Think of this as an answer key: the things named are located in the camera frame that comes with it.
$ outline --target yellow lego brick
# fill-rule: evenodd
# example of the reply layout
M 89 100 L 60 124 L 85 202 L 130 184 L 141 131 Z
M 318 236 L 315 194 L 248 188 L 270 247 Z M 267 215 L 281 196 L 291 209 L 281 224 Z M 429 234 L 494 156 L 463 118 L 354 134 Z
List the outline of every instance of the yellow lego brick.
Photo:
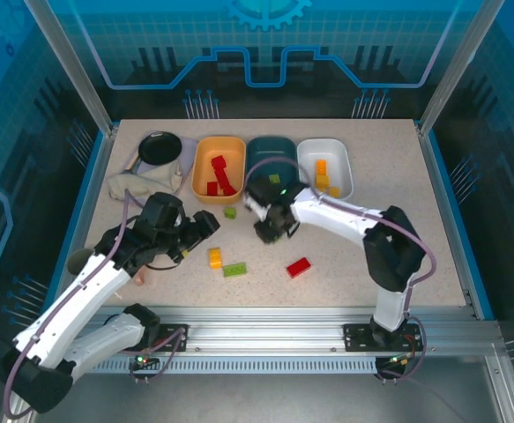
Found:
M 316 160 L 316 174 L 327 174 L 327 160 Z
M 210 258 L 210 269 L 221 269 L 221 251 L 220 249 L 208 249 Z
M 341 197 L 341 189 L 339 187 L 329 187 L 329 195 L 334 198 Z
M 316 187 L 327 188 L 329 187 L 329 176 L 326 174 L 316 174 Z

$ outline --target green lego brick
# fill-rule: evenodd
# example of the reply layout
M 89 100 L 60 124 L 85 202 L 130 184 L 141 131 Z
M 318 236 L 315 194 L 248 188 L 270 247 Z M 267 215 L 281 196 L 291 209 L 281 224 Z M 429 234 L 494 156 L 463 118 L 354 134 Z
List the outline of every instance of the green lego brick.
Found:
M 235 219 L 237 217 L 237 209 L 234 207 L 226 207 L 223 209 L 223 214 L 225 214 L 225 217 L 228 219 Z
M 223 276 L 230 278 L 232 276 L 241 276 L 247 273 L 247 264 L 237 263 L 223 266 Z

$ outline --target metal post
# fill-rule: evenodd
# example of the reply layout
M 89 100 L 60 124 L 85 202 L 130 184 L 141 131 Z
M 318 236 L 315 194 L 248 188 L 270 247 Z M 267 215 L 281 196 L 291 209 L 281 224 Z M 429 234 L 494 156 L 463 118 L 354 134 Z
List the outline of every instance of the metal post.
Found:
M 25 2 L 96 125 L 103 134 L 111 135 L 112 120 L 47 0 Z
M 437 118 L 443 111 L 444 105 L 449 100 L 458 81 L 464 74 L 468 64 L 472 61 L 476 50 L 486 36 L 488 29 L 494 23 L 495 16 L 502 8 L 504 0 L 484 0 L 482 6 L 476 12 L 474 19 L 455 55 L 452 57 L 441 82 L 429 100 L 427 108 L 421 117 L 421 134 L 426 135 L 433 128 Z

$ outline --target gear logo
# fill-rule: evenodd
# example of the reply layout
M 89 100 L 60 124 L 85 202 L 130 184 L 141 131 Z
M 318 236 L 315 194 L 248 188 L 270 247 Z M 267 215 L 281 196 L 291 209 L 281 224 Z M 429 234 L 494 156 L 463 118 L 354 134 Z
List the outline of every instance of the gear logo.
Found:
M 26 28 L 25 6 L 22 0 L 0 0 L 0 36 L 6 40 L 6 51 L 10 54 L 11 45 Z
M 263 31 L 273 26 L 280 29 L 283 24 L 292 25 L 294 17 L 303 16 L 303 8 L 311 6 L 311 0 L 223 0 L 230 18 L 239 19 L 239 24 L 249 24 L 251 30 Z

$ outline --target orange bowl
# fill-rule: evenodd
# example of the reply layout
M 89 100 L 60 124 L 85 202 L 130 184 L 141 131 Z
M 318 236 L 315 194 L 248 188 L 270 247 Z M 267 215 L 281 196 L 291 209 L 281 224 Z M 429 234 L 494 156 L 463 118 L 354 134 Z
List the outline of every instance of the orange bowl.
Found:
M 216 182 L 213 172 L 212 159 L 223 156 L 226 162 L 225 173 L 229 183 L 236 194 L 223 196 L 221 189 L 218 195 L 207 195 L 207 183 Z M 233 204 L 241 199 L 241 188 L 245 180 L 245 161 L 247 159 L 247 145 L 238 137 L 208 137 L 199 142 L 194 158 L 192 171 L 192 191 L 200 202 L 204 204 Z

